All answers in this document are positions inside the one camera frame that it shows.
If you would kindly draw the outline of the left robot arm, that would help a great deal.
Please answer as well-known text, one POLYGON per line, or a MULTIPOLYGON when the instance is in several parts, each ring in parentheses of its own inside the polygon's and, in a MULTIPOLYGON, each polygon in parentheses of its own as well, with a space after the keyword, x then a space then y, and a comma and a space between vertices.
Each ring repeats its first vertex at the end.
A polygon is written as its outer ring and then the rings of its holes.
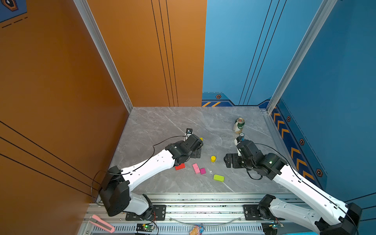
POLYGON ((159 153, 136 165, 119 169, 114 166, 107 170, 99 188, 99 196, 108 216, 120 213, 134 213, 142 220, 150 220, 155 213, 147 195, 132 191, 144 181, 158 173, 180 166, 203 146, 195 134, 182 141, 167 145, 159 153))

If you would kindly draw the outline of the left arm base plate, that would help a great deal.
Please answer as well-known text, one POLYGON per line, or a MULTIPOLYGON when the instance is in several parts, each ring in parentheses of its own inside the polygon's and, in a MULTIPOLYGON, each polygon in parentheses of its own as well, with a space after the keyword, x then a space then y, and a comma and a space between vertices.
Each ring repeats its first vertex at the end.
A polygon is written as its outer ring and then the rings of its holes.
POLYGON ((166 205, 154 205, 143 214, 137 215, 133 212, 126 213, 126 221, 164 221, 166 216, 166 205))

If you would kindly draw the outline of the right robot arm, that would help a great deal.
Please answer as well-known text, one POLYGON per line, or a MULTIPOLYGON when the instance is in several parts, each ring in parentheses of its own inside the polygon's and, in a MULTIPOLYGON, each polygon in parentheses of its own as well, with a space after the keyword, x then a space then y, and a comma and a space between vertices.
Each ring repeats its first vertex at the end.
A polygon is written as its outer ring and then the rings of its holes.
POLYGON ((243 137, 235 139, 236 153, 224 157, 227 168, 255 171, 261 179, 267 178, 291 191, 310 208, 284 202, 266 194, 258 203, 261 219, 289 220, 318 235, 358 235, 362 208, 345 203, 303 177, 277 150, 263 154, 258 143, 243 137))

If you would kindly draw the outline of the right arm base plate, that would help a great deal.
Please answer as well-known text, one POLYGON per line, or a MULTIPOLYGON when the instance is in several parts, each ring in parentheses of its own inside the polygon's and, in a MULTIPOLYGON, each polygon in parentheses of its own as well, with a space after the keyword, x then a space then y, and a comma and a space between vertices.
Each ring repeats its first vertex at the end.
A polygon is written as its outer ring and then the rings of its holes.
POLYGON ((242 207, 246 220, 285 220, 283 218, 275 217, 266 207, 249 204, 243 205, 242 207))

